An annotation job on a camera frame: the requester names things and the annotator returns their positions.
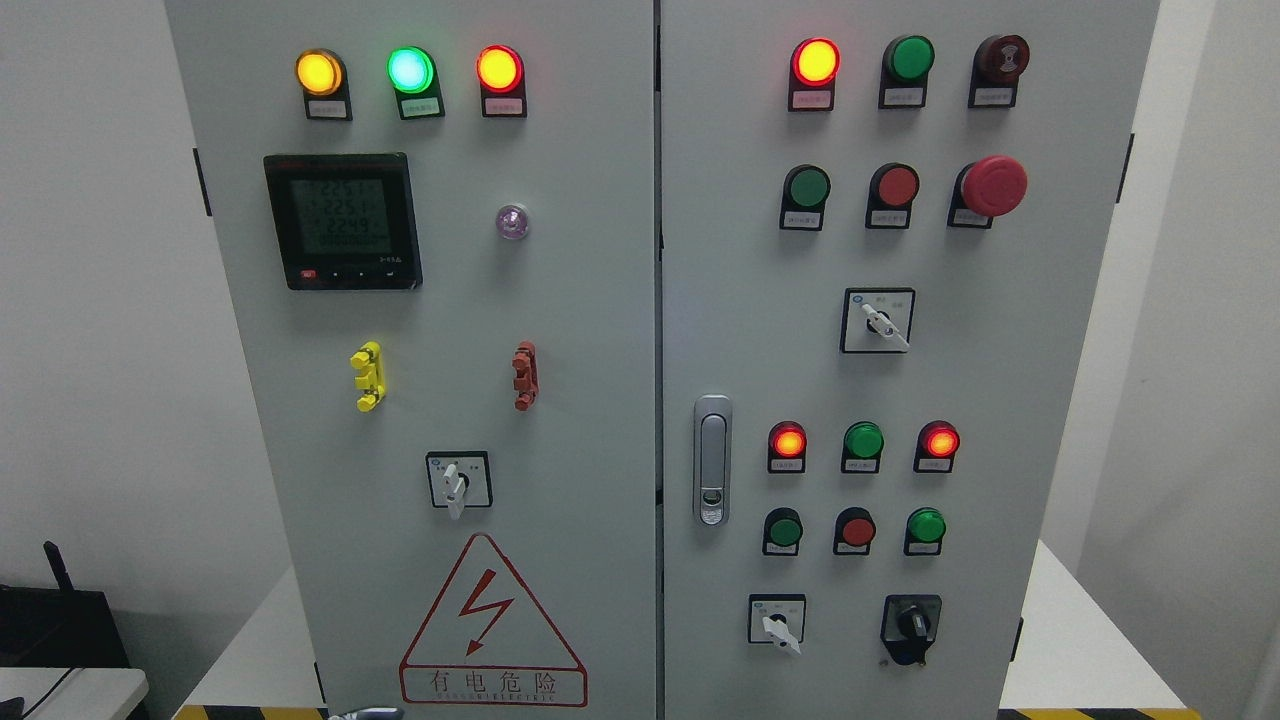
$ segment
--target electrical control cabinet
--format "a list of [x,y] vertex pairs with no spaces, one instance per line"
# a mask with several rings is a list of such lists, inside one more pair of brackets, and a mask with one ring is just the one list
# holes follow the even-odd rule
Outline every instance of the electrical control cabinet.
[[993,716],[1156,5],[166,0],[330,707]]
[[166,8],[332,710],[654,717],[652,5]]
[[668,720],[995,716],[1156,5],[662,3]]

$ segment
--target white table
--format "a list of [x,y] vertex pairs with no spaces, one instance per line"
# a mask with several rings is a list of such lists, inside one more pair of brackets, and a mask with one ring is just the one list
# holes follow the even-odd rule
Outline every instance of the white table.
[[[24,697],[36,705],[65,667],[0,667],[0,701]],[[124,720],[147,694],[142,670],[81,667],[63,680],[28,720]]]
[[[1043,543],[1001,707],[1184,707]],[[320,707],[315,651],[291,568],[187,705]]]

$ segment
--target high voltage warning triangle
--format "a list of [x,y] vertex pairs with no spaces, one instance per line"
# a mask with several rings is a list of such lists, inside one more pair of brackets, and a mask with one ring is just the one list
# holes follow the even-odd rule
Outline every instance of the high voltage warning triangle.
[[462,548],[401,661],[404,702],[586,706],[586,667],[486,533]]

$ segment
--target green indicator light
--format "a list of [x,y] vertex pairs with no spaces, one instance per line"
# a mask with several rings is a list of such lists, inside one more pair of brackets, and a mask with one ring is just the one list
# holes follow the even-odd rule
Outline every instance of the green indicator light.
[[769,542],[782,547],[791,547],[792,544],[800,542],[800,534],[804,530],[800,528],[800,523],[790,518],[783,518],[777,523],[769,525]]
[[933,67],[933,44],[919,35],[904,37],[893,44],[888,72],[901,82],[915,82]]
[[938,542],[947,533],[947,521],[932,507],[922,507],[906,520],[906,532],[919,542]]
[[791,200],[801,208],[820,205],[831,192],[831,182],[818,168],[805,168],[791,178]]
[[419,47],[398,47],[387,59],[387,77],[401,92],[422,92],[435,79],[435,63]]
[[876,423],[858,423],[845,433],[845,448],[854,457],[876,457],[884,447],[884,436]]

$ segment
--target black cable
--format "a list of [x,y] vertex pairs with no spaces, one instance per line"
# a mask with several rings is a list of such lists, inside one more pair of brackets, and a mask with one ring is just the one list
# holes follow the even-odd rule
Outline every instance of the black cable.
[[31,714],[35,712],[37,707],[40,707],[40,703],[45,702],[46,700],[49,700],[49,696],[54,694],[54,691],[58,689],[58,685],[63,684],[63,680],[67,679],[67,675],[70,675],[76,670],[79,670],[79,667],[68,667],[67,671],[63,673],[63,676],[58,678],[58,682],[54,683],[54,687],[49,688],[49,692],[46,692],[44,696],[41,696],[40,700],[36,701],[36,705],[32,705],[29,708],[27,708],[26,712],[22,714],[22,719],[20,720],[24,720],[26,717],[29,717]]

